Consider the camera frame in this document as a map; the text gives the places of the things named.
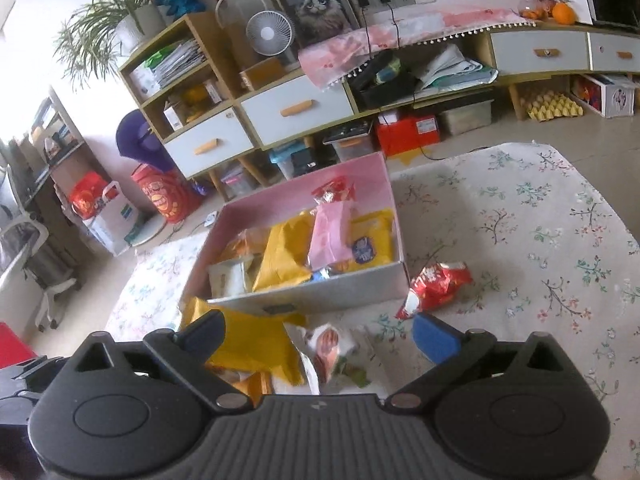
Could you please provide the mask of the large yellow snack bag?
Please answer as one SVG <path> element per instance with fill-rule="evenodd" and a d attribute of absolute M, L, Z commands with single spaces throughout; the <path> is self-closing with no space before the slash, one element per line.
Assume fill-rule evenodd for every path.
<path fill-rule="evenodd" d="M 206 361 L 208 367 L 245 373 L 266 372 L 292 386 L 304 382 L 298 352 L 284 326 L 291 324 L 305 328 L 305 315 L 299 312 L 252 315 L 192 298 L 182 310 L 180 328 L 185 328 L 209 311 L 219 311 L 224 316 L 226 327 L 224 341 Z"/>

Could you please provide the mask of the red snack pack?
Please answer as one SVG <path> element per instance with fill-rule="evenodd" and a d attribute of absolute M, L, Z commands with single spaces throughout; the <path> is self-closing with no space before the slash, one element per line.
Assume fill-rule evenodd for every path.
<path fill-rule="evenodd" d="M 464 262 L 433 263 L 424 268 L 410 282 L 406 299 L 395 314 L 398 320 L 439 309 L 449 304 L 458 290 L 473 281 Z"/>
<path fill-rule="evenodd" d="M 336 177 L 329 180 L 316 188 L 311 195 L 317 205 L 356 200 L 355 185 L 346 177 Z"/>

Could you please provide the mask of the cream white snack pack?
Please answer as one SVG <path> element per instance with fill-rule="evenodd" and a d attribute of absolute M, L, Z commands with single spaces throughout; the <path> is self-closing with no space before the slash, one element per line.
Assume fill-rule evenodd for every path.
<path fill-rule="evenodd" d="M 228 298 L 252 291 L 254 258 L 245 256 L 214 263 L 207 268 L 210 291 L 214 298 Z"/>

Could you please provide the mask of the orange white cookie pack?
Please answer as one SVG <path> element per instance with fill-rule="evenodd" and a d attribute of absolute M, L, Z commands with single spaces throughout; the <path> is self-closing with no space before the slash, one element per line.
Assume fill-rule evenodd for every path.
<path fill-rule="evenodd" d="M 219 261 L 262 255 L 267 247 L 270 228 L 245 229 L 230 240 L 218 256 Z"/>

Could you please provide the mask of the pecan kernel snack bag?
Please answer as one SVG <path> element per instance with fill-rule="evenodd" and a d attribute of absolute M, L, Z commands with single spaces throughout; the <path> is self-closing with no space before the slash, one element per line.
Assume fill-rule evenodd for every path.
<path fill-rule="evenodd" d="M 367 365 L 372 356 L 362 330 L 323 324 L 316 328 L 284 324 L 302 363 L 311 394 L 340 393 L 345 387 L 371 385 Z"/>

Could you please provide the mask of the yellow cake snack pack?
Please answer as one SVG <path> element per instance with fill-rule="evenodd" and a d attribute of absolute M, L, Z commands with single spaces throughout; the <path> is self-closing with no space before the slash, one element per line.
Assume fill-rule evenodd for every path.
<path fill-rule="evenodd" d="M 385 266 L 394 259 L 394 214 L 390 209 L 364 214 L 350 224 L 352 258 L 344 266 L 347 273 Z"/>

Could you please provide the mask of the white blue snack pack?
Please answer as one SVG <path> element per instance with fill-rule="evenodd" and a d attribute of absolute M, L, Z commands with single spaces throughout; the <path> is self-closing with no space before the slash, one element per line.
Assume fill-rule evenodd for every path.
<path fill-rule="evenodd" d="M 312 282 L 323 282 L 330 278 L 336 278 L 344 273 L 345 271 L 341 266 L 338 266 L 337 264 L 330 264 L 329 266 L 325 266 L 322 269 L 312 272 L 310 280 Z"/>

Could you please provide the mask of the pink snack pack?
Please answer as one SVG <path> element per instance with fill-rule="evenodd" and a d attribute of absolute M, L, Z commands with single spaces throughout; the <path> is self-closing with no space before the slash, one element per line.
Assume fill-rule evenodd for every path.
<path fill-rule="evenodd" d="M 353 211 L 352 200 L 322 203 L 317 207 L 308 252 L 311 270 L 319 271 L 352 256 L 349 235 Z"/>

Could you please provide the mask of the white paper shopping bag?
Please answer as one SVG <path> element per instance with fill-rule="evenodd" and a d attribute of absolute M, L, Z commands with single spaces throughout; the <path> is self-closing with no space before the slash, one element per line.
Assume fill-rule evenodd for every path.
<path fill-rule="evenodd" d="M 117 181 L 88 172 L 70 193 L 72 211 L 91 235 L 114 257 L 131 247 L 142 229 L 143 214 Z"/>

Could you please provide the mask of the pink cardboard box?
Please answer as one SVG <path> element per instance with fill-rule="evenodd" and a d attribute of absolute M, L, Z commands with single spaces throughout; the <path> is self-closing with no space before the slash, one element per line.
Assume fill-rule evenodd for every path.
<path fill-rule="evenodd" d="M 409 288 L 381 153 L 287 180 L 221 209 L 180 298 L 254 315 L 323 313 Z"/>

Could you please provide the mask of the purple plush toy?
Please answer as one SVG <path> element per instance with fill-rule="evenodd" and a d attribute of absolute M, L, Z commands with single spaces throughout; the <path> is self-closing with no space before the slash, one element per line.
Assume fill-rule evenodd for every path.
<path fill-rule="evenodd" d="M 182 195 L 182 200 L 201 205 L 203 195 L 183 177 L 141 110 L 122 118 L 116 130 L 116 144 L 122 157 L 138 163 L 131 177 L 149 200 L 160 196 L 163 184 L 171 184 L 175 189 L 169 192 L 170 196 Z"/>

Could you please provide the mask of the red storage box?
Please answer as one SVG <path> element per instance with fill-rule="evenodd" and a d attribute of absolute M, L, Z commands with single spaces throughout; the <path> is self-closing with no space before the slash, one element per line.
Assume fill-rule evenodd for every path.
<path fill-rule="evenodd" d="M 397 122 L 377 122 L 375 133 L 387 157 L 420 150 L 442 140 L 434 115 L 404 116 Z"/>

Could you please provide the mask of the yellow egg tray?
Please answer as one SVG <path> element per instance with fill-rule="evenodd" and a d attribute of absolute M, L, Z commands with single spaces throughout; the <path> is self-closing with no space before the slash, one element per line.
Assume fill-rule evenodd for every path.
<path fill-rule="evenodd" d="M 520 99 L 528 118 L 536 122 L 548 122 L 555 118 L 582 117 L 582 106 L 564 93 L 546 90 Z"/>

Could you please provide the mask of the white desk fan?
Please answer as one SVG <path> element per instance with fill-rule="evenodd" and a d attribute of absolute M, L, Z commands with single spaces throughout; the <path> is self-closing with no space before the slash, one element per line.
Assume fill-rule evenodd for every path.
<path fill-rule="evenodd" d="M 248 20 L 245 33 L 257 54 L 278 58 L 285 66 L 296 63 L 293 52 L 295 30 L 284 14 L 273 10 L 260 11 Z"/>

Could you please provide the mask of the potted green plant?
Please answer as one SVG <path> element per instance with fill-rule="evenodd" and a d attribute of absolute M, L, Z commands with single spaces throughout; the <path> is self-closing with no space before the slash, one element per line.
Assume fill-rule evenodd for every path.
<path fill-rule="evenodd" d="M 64 67 L 64 77 L 82 86 L 113 73 L 117 25 L 153 1 L 91 0 L 75 10 L 56 38 L 54 55 Z"/>

